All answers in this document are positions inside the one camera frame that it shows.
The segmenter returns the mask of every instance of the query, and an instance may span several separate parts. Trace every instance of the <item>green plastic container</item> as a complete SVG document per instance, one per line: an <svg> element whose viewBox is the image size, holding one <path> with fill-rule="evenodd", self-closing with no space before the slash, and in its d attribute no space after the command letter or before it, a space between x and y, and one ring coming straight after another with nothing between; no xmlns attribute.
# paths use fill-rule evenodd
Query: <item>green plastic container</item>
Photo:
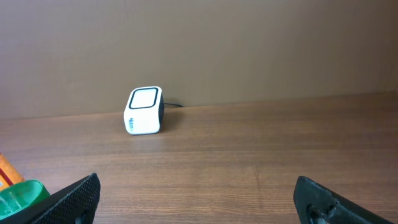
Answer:
<svg viewBox="0 0 398 224"><path fill-rule="evenodd" d="M27 180L0 192L0 220L7 218L50 196L38 180Z"/></svg>

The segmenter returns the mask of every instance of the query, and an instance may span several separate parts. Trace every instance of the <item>orange object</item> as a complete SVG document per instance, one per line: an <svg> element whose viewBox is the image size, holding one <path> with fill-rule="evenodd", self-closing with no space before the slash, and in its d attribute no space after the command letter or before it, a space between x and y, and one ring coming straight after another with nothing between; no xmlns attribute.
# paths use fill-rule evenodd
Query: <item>orange object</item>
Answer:
<svg viewBox="0 0 398 224"><path fill-rule="evenodd" d="M24 181L14 166L0 153L0 190Z"/></svg>

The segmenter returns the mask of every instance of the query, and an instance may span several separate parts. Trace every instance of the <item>wooden table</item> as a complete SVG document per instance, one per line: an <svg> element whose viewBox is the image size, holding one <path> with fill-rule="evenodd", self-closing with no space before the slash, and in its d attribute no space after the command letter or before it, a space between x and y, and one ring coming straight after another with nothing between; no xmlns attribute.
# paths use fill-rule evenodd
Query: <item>wooden table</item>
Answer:
<svg viewBox="0 0 398 224"><path fill-rule="evenodd" d="M0 147L50 193L96 172L95 223L298 223L300 175L398 222L395 93L167 109L146 136L122 113L0 121Z"/></svg>

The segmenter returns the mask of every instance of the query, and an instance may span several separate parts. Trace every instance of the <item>wall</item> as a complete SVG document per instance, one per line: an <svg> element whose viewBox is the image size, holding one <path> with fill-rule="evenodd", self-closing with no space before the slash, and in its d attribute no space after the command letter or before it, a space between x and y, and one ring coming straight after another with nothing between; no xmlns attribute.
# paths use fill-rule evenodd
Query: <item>wall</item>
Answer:
<svg viewBox="0 0 398 224"><path fill-rule="evenodd" d="M187 106L393 90L397 12L396 0L3 0L0 119L123 111L147 85Z"/></svg>

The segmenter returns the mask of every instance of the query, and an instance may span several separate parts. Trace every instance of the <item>black cable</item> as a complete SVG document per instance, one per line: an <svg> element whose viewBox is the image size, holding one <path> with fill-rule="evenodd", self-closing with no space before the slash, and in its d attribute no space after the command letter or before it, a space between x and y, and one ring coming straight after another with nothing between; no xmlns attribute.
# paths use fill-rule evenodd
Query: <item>black cable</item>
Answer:
<svg viewBox="0 0 398 224"><path fill-rule="evenodd" d="M179 103L164 103L164 105L174 105L176 107L184 107L183 105L181 105Z"/></svg>

